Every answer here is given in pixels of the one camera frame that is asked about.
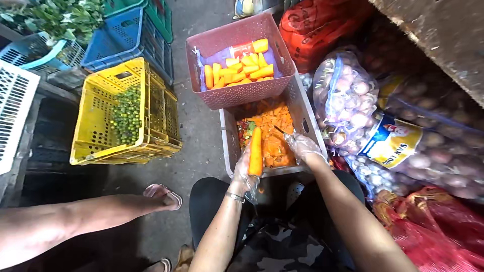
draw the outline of concrete floor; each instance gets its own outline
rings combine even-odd
[[[229,181],[225,171],[218,110],[210,110],[192,93],[186,63],[185,40],[195,34],[233,21],[232,0],[167,0],[173,14],[171,45],[175,70],[174,89],[183,148],[172,158],[146,165],[110,166],[105,194],[142,193],[151,183],[162,183],[183,197],[178,211],[158,212],[139,221],[139,256],[150,260],[168,257],[177,261],[178,250],[191,242],[188,200],[193,184],[204,177]]]

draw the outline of light blue basket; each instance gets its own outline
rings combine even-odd
[[[40,32],[12,42],[0,52],[0,60],[48,75],[80,65],[85,52],[76,41],[60,40],[50,47],[45,44],[48,38]]]
[[[144,57],[165,84],[173,84],[171,47],[143,8],[105,19],[94,31],[81,65],[98,72],[138,57]]]

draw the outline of gloved hand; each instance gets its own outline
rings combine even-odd
[[[234,178],[232,183],[238,183],[241,190],[241,195],[248,199],[252,204],[256,204],[256,190],[260,182],[260,177],[249,176],[249,161],[250,161],[250,142],[245,147],[239,161],[235,165]]]
[[[311,140],[311,138],[303,136],[299,133],[294,133],[293,135],[284,134],[284,139],[296,155],[296,158],[307,163],[308,154],[318,154],[326,163],[328,163],[319,146],[313,140]]]

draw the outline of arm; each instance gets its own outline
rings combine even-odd
[[[314,173],[329,214],[362,271],[418,271],[375,216],[341,183],[309,138],[287,139]]]
[[[113,195],[0,210],[0,270],[29,260],[76,235],[119,226],[169,208],[159,198]]]
[[[248,177],[250,145],[247,145],[235,165],[234,178],[227,191],[244,196],[249,190],[248,181],[254,186],[255,178]],[[234,253],[237,228],[242,212],[242,202],[225,196],[217,214],[203,234],[190,264],[189,272],[222,272],[227,268]]]

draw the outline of yellow plastic crate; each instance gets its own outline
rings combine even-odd
[[[139,117],[143,125],[134,145],[117,144],[111,129],[116,95],[131,85],[141,85]],[[143,58],[127,61],[84,81],[70,163],[147,163],[180,151],[177,98]]]

